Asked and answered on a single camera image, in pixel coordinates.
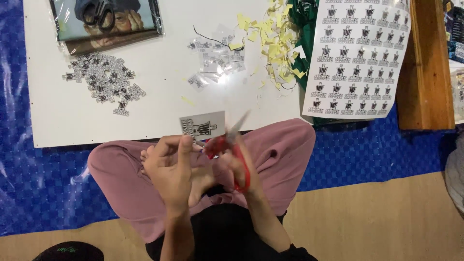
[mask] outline pink pants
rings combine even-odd
[[[275,215],[283,215],[295,197],[315,139],[314,129],[300,119],[271,124],[244,135]],[[160,194],[150,179],[141,173],[140,152],[151,145],[154,144],[107,142],[96,147],[88,160],[90,173],[114,212],[129,221],[146,243],[164,233],[163,220],[166,213]],[[233,177],[216,159],[210,161],[204,154],[193,153],[192,167],[207,163],[213,164],[216,182],[224,185],[226,191],[232,191]],[[190,215],[222,203],[234,203],[247,208],[244,196],[233,191],[203,197],[198,205],[190,208]]]

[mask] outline wooden floor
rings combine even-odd
[[[297,193],[284,219],[296,246],[319,261],[462,261],[464,221],[440,172]],[[1,261],[30,261],[63,241],[99,247],[109,261],[149,261],[121,220],[0,237]]]

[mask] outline scissors blade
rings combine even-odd
[[[238,120],[238,122],[227,132],[227,139],[229,142],[233,142],[235,140],[235,137],[237,136],[237,132],[243,126],[243,123],[248,118],[249,114],[250,114],[250,110],[247,110],[245,114],[240,118],[240,120]]]

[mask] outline black shirt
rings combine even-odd
[[[253,229],[250,212],[236,204],[211,206],[191,217],[195,261],[317,261],[304,248],[278,253]],[[164,236],[146,244],[151,259],[160,260]]]

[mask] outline white board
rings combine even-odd
[[[136,83],[147,93],[139,101],[130,103],[129,117],[112,114],[115,104],[96,103],[85,83],[62,80],[61,76],[71,70],[55,42],[49,2],[24,0],[23,3],[36,148],[181,134],[180,117],[222,110],[226,111],[226,122],[233,124],[251,109],[242,130],[300,117],[298,85],[293,92],[282,88],[278,91],[267,81],[269,84],[258,89],[267,73],[266,60],[257,43],[246,41],[247,70],[229,75],[226,83],[210,84],[198,93],[182,80],[198,70],[198,56],[191,55],[186,48],[187,41],[196,36],[193,25],[199,33],[210,37],[218,24],[234,28],[237,13],[262,20],[267,1],[159,0],[165,37],[104,52],[123,58],[124,65],[136,72],[136,78],[130,83]],[[257,65],[259,72],[250,77]],[[191,100],[195,107],[181,96]]]

